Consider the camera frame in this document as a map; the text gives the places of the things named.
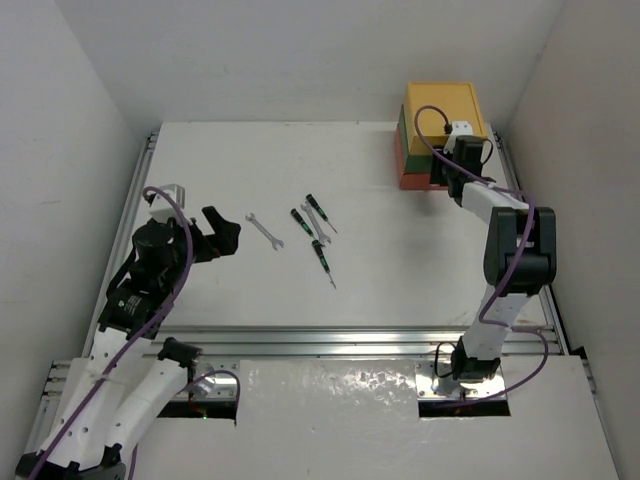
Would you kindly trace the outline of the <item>green drawer box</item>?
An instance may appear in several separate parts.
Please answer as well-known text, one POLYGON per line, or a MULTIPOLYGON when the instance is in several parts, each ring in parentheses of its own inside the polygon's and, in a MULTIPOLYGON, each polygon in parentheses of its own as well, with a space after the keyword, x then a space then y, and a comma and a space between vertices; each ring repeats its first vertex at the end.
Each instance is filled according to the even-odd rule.
POLYGON ((405 173, 430 174, 433 154, 417 134, 409 128, 405 108, 401 107, 398 126, 400 132, 401 165, 405 173))

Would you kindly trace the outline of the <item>green black screwdriver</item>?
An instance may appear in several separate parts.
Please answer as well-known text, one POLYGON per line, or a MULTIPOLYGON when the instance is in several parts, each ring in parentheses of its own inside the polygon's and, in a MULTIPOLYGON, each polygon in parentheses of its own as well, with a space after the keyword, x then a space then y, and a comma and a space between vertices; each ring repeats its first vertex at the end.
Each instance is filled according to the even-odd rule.
POLYGON ((305 197, 307 203, 320 215, 320 217, 331 227, 334 232, 337 232, 336 228, 330 222, 327 214, 323 208, 319 205, 318 201, 312 194, 307 194, 305 197))
POLYGON ((296 223, 308 234, 311 238, 314 238, 314 232, 311 227, 307 224, 307 222, 303 219, 302 215, 298 212, 296 208, 293 208, 290 211, 291 217, 296 221, 296 223))
POLYGON ((330 284, 334 288, 337 288, 337 286, 335 284, 335 281, 334 281, 334 279, 332 277, 330 266, 328 264, 328 261, 326 260, 325 255, 324 255, 322 244, 318 240, 313 240, 311 242, 311 246, 312 246, 317 258, 319 259, 319 262, 320 262, 324 272, 327 274, 327 276, 329 278, 329 281, 330 281, 330 284))

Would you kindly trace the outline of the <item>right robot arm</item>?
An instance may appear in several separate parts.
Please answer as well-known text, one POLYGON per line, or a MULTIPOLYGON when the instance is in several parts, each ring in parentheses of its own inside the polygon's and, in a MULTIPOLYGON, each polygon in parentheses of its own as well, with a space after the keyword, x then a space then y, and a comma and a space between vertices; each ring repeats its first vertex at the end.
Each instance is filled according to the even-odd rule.
POLYGON ((462 383, 489 380, 501 364, 510 332, 542 339, 537 327, 516 319, 529 300, 557 273, 556 214, 537 206, 521 190, 499 186, 482 174, 486 141, 475 135, 450 135, 433 153, 449 197, 488 227, 483 256, 486 290, 470 327, 459 338, 444 376, 462 383))

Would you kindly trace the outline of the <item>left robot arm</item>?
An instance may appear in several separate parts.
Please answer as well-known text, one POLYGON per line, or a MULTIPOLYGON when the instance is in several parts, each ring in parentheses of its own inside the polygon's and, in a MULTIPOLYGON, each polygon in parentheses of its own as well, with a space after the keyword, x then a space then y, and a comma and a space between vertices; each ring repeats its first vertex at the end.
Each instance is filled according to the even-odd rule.
POLYGON ((19 479, 122 479, 143 433, 195 375, 199 348, 165 340, 140 372, 161 322, 195 263, 236 253, 241 227, 212 206, 212 228, 181 224, 173 211, 152 216, 132 236, 132 249, 111 280, 93 346, 57 424, 16 466, 19 479))

